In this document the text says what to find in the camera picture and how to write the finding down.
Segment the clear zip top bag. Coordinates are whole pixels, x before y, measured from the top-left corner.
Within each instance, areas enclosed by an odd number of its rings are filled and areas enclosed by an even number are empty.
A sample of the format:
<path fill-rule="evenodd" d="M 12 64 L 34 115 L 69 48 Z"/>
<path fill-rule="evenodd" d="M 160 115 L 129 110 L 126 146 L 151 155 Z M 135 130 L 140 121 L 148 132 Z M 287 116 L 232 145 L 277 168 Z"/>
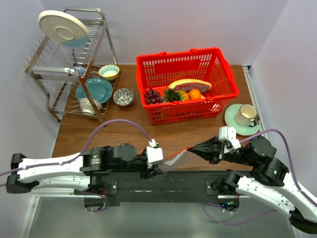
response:
<path fill-rule="evenodd" d="M 187 149 L 189 149 L 189 147 L 176 152 L 169 157 L 166 157 L 165 161 L 160 164 L 158 168 L 166 173 L 168 171 L 179 169 L 183 165 L 189 163 L 195 157 L 195 155 L 189 152 Z"/>

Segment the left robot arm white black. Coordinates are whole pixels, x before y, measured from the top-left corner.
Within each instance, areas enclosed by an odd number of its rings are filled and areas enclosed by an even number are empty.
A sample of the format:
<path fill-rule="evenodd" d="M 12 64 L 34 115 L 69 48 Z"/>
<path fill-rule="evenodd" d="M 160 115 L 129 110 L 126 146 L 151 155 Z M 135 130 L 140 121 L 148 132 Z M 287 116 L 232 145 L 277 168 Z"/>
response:
<path fill-rule="evenodd" d="M 147 146 L 138 155 L 133 145 L 95 147 L 73 155 L 30 159 L 13 154 L 5 188 L 7 193 L 23 194 L 39 188 L 70 188 L 83 193 L 106 195 L 103 178 L 111 172 L 138 173 L 149 179 L 158 175 L 165 161 L 163 150 Z"/>

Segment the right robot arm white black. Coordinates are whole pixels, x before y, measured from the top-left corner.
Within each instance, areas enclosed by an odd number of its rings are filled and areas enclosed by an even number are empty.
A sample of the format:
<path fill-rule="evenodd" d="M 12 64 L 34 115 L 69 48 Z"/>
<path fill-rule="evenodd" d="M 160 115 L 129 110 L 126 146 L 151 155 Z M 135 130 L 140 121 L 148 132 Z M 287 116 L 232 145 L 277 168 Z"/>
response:
<path fill-rule="evenodd" d="M 265 137 L 255 137 L 242 146 L 233 135 L 219 135 L 188 151 L 213 165 L 228 161 L 251 166 L 249 177 L 227 170 L 211 187 L 227 195 L 238 193 L 252 197 L 281 212 L 298 230 L 311 235 L 317 233 L 317 200 L 306 198 L 296 187 L 290 170 L 275 157 L 276 148 Z"/>

